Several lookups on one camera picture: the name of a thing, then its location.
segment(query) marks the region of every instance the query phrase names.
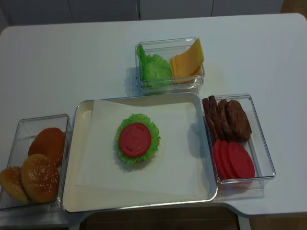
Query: sesame seed bun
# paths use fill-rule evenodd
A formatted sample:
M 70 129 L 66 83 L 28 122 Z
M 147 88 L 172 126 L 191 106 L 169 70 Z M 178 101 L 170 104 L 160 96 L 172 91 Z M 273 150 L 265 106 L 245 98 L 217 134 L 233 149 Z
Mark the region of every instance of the sesame seed bun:
M 31 200 L 37 203 L 50 202 L 58 193 L 59 172 L 48 157 L 34 154 L 21 167 L 21 181 Z
M 20 167 L 11 166 L 2 170 L 0 173 L 0 185 L 10 197 L 25 204 L 29 202 L 21 183 Z
M 32 142 L 28 155 L 43 154 L 57 167 L 62 164 L 65 135 L 59 128 L 46 128 Z

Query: lettuce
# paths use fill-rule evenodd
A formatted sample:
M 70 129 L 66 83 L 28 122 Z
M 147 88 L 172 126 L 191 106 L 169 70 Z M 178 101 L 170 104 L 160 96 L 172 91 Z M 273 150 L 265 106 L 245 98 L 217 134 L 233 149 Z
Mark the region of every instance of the lettuce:
M 142 123 L 143 125 L 145 125 L 148 128 L 150 135 L 152 136 L 152 141 L 147 152 L 144 155 L 136 158 L 126 156 L 120 150 L 119 147 L 119 136 L 121 132 L 125 127 L 133 123 Z M 150 118 L 148 116 L 144 114 L 132 114 L 129 118 L 123 120 L 123 122 L 120 124 L 116 132 L 115 140 L 117 142 L 116 150 L 118 152 L 119 158 L 121 158 L 121 160 L 127 164 L 134 164 L 140 161 L 147 160 L 148 158 L 152 157 L 155 154 L 155 152 L 157 152 L 158 146 L 160 144 L 159 129 L 157 128 L 157 126 L 155 126 L 153 122 L 150 121 Z
M 172 71 L 168 61 L 164 60 L 160 55 L 146 55 L 141 45 L 137 46 L 136 53 L 139 57 L 142 81 L 145 87 L 157 87 L 169 85 L 172 78 Z

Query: brown burger patty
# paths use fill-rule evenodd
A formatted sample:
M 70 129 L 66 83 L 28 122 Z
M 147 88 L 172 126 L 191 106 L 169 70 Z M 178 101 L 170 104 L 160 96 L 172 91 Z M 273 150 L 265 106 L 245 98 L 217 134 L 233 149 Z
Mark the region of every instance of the brown burger patty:
M 245 142 L 250 138 L 251 128 L 246 113 L 241 104 L 231 100 L 225 105 L 227 120 L 233 134 L 239 142 Z
M 212 141 L 214 143 L 218 139 L 218 136 L 217 136 L 217 133 L 216 133 L 216 130 L 215 130 L 215 127 L 214 127 L 214 123 L 211 119 L 208 98 L 204 98 L 202 100 L 202 106 L 203 106 L 203 109 L 205 111 L 205 118 L 206 118 L 207 126 L 209 128 L 210 133 L 211 133 Z
M 236 137 L 234 136 L 234 133 L 232 132 L 228 120 L 227 120 L 227 116 L 225 113 L 225 105 L 227 104 L 227 100 L 226 99 L 222 99 L 221 101 L 219 101 L 218 105 L 217 105 L 217 114 L 220 118 L 220 123 L 221 123 L 221 127 L 222 130 L 224 132 L 225 138 L 228 141 L 236 141 Z
M 217 136 L 220 140 L 225 140 L 225 136 L 221 127 L 220 118 L 217 115 L 217 103 L 214 96 L 209 97 L 209 105 L 210 105 L 210 115 L 211 119 L 214 122 L 214 127 L 217 133 Z

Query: white paper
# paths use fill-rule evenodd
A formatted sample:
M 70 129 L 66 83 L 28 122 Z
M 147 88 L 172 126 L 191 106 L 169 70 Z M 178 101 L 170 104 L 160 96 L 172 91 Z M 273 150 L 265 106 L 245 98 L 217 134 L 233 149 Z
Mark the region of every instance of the white paper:
M 127 165 L 117 156 L 115 134 L 124 119 L 139 113 L 160 130 L 160 146 L 151 160 Z M 136 107 L 96 100 L 76 185 L 196 195 L 200 140 L 192 131 L 195 122 L 192 103 Z

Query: white table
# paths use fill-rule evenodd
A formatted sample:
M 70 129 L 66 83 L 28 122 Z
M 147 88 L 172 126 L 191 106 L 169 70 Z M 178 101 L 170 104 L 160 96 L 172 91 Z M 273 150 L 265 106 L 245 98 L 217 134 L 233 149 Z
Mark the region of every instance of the white table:
M 276 169 L 259 194 L 218 196 L 243 216 L 307 212 L 307 22 L 299 14 L 17 26 L 0 36 L 0 170 L 19 120 L 67 113 L 86 99 L 136 95 L 135 45 L 195 36 L 205 54 L 200 97 L 249 93 Z M 67 225 L 61 213 L 0 226 Z

